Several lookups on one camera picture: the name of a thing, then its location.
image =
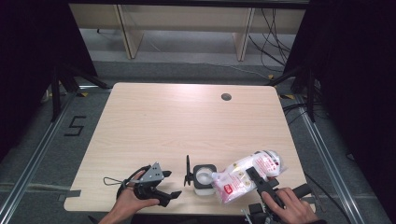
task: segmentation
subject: cable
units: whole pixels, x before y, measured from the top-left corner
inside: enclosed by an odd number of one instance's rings
[[[264,34],[262,34],[262,36],[264,36],[264,38],[265,38],[265,43],[268,42],[268,43],[270,43],[272,46],[278,48],[279,53],[280,53],[280,56],[282,57],[282,60],[283,60],[283,62],[285,63],[286,60],[287,60],[287,56],[286,56],[286,54],[284,53],[284,51],[290,52],[290,48],[288,48],[287,46],[285,46],[285,45],[279,40],[279,38],[277,37],[277,31],[276,31],[276,9],[273,8],[272,11],[273,11],[273,16],[272,16],[272,17],[273,17],[273,20],[272,20],[272,23],[271,23],[271,25],[270,25],[270,24],[269,24],[269,21],[267,20],[267,18],[266,18],[266,16],[265,16],[265,13],[264,13],[264,11],[263,11],[263,9],[262,9],[262,16],[264,17],[265,22],[267,23],[267,26],[268,26],[268,29],[269,29],[268,36],[265,37]],[[270,35],[273,36],[274,40],[276,41],[276,45],[273,44],[271,41],[269,41],[268,38],[269,38]]]
[[[155,49],[158,50],[159,52],[163,52],[162,50],[158,49],[158,48],[150,41],[149,38],[146,38],[146,39],[147,39],[147,41],[150,43],[150,45],[151,45],[153,48],[155,48]],[[263,78],[265,78],[265,79],[267,79],[267,80],[270,80],[270,78],[268,78],[268,77],[266,77],[265,75],[262,75],[262,74],[260,74],[260,73],[252,72],[252,71],[248,71],[248,70],[244,70],[244,69],[240,69],[240,68],[234,67],[234,66],[232,66],[232,65],[228,65],[228,64],[219,64],[219,63],[189,63],[189,62],[183,62],[183,61],[172,61],[172,60],[167,60],[167,59],[163,59],[163,60],[166,61],[166,62],[169,62],[169,63],[208,64],[208,65],[220,66],[220,67],[230,67],[230,68],[232,68],[232,69],[234,69],[234,70],[237,70],[237,71],[241,71],[241,72],[244,72],[244,73],[250,73],[250,74],[258,75],[258,76],[263,77]]]
[[[262,52],[262,54],[264,53],[265,55],[267,55],[268,57],[270,57],[271,59],[273,59],[274,61],[276,61],[277,63],[279,63],[282,66],[285,66],[284,63],[282,63],[280,60],[278,60],[277,58],[275,58],[274,56],[272,56],[270,53],[268,53],[267,51],[265,51],[263,48],[261,48],[258,44],[256,44],[256,42],[254,42],[254,40],[251,38],[251,36],[249,35],[248,38],[250,39],[250,41],[253,43],[254,46],[256,46],[256,48]]]
[[[315,181],[314,178],[312,178],[309,174],[307,174],[306,172],[304,172],[304,175],[306,175],[306,177],[308,177],[316,186],[318,186],[318,188],[320,188],[320,190],[322,190],[322,192],[324,194],[326,194],[326,196],[335,204],[335,206],[337,206],[337,208],[340,210],[340,212],[344,215],[344,217],[346,218],[347,223],[351,223],[349,217],[347,216],[347,213],[344,211],[344,209],[340,206],[340,204],[338,204],[338,202],[335,201],[335,199],[330,196],[330,194],[317,182]]]

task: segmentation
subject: hand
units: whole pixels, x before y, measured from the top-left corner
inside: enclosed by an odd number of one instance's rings
[[[318,220],[308,202],[297,198],[290,188],[279,189],[276,192],[285,207],[279,207],[267,192],[262,193],[262,198],[267,206],[286,223],[300,224]]]
[[[134,179],[139,178],[143,173],[145,172],[141,171],[137,173],[137,175],[134,176]],[[159,203],[160,201],[158,199],[138,199],[136,195],[134,195],[133,186],[128,186],[128,188],[125,188],[125,190],[120,194],[111,211],[99,223],[120,223],[133,216],[140,209],[154,206]]]

